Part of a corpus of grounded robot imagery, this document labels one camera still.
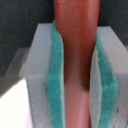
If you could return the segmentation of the gripper grey green-padded right finger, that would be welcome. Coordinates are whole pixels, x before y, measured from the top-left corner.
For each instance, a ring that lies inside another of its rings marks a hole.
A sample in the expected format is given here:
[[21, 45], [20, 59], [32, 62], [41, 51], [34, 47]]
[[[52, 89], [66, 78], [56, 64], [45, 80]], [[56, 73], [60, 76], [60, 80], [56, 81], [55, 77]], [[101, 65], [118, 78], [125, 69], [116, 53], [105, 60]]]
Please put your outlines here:
[[91, 128], [128, 128], [128, 51], [110, 27], [99, 27], [90, 76]]

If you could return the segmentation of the gripper grey green-padded left finger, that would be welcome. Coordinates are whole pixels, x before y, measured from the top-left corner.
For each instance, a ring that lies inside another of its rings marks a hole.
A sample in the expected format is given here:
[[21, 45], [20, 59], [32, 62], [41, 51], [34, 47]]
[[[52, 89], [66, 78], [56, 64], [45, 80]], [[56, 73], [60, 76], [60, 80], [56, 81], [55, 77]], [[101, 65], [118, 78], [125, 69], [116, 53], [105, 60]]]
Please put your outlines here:
[[65, 128], [63, 43], [55, 22], [37, 26], [25, 77], [33, 128]]

